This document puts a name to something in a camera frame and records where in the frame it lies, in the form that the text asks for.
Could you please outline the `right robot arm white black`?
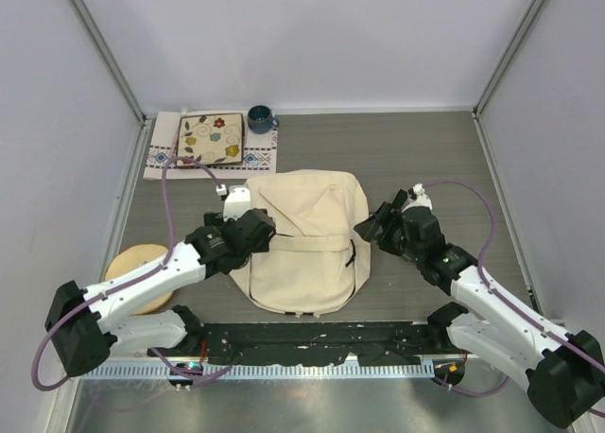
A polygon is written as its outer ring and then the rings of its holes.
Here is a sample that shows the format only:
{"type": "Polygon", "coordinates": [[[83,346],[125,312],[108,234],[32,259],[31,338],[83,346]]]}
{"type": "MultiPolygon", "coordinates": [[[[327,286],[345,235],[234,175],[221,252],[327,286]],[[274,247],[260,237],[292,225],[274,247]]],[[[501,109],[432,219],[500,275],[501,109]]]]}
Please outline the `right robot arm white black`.
{"type": "Polygon", "coordinates": [[[515,382],[549,423],[567,428],[604,397],[604,357],[598,340],[552,322],[511,295],[481,258],[449,243],[422,185],[354,227],[365,241],[413,263],[452,298],[428,319],[426,338],[440,353],[454,347],[476,355],[515,382]]]}

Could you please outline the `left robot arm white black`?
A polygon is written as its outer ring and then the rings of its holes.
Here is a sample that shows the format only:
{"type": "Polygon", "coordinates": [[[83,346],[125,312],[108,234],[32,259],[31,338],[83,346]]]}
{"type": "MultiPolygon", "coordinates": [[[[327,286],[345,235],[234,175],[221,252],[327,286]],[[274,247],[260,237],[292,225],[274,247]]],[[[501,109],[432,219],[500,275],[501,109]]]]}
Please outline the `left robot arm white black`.
{"type": "Polygon", "coordinates": [[[167,253],[107,282],[84,288],[74,281],[54,295],[43,344],[52,344],[69,377],[81,376],[108,357],[151,348],[193,355],[202,326],[188,308],[139,316],[137,310],[168,292],[218,273],[243,268],[254,253],[266,252],[276,226],[264,209],[238,219],[207,213],[203,226],[167,253]]]}

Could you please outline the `cream canvas backpack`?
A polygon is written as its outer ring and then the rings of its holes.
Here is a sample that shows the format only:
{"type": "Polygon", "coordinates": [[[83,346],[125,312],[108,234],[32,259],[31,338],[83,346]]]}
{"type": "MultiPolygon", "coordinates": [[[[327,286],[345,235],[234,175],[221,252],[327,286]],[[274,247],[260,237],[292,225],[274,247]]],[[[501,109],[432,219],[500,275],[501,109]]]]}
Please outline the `cream canvas backpack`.
{"type": "Polygon", "coordinates": [[[295,316],[333,313],[368,281],[371,246],[354,226],[367,197],[347,172],[297,170],[250,178],[251,207],[275,222],[269,249],[230,276],[256,306],[295,316]]]}

